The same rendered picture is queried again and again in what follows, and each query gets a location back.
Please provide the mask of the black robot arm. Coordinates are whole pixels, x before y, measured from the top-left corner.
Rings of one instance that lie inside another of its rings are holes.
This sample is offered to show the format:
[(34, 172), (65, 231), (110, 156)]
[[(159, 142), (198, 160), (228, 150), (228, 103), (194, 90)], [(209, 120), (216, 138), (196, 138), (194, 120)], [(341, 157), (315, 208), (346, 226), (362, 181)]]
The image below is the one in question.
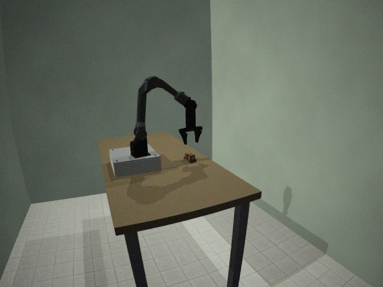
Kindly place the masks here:
[[(160, 86), (160, 87), (159, 87)], [(136, 113), (136, 126), (134, 129), (135, 138), (130, 142), (131, 156), (134, 158), (145, 157), (151, 155), (148, 153), (147, 146), (147, 132), (145, 130), (145, 110), (147, 93), (154, 88), (163, 88), (174, 96), (174, 99), (182, 104), (186, 109), (186, 121), (196, 120), (197, 104), (191, 97), (188, 97), (182, 91), (176, 91), (169, 84), (159, 79), (158, 77), (147, 78), (144, 80), (138, 89), (137, 113)], [(138, 127), (137, 127), (138, 125)]]

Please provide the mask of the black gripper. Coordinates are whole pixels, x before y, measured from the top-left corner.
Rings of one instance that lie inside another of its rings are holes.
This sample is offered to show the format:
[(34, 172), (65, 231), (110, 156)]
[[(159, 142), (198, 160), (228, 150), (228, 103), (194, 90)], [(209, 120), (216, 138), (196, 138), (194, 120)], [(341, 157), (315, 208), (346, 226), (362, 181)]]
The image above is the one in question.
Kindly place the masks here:
[(182, 136), (184, 144), (187, 144), (187, 133), (190, 131), (194, 131), (195, 134), (195, 142), (198, 143), (200, 134), (202, 133), (202, 126), (196, 127), (196, 121), (186, 121), (186, 128), (179, 129), (179, 133)]

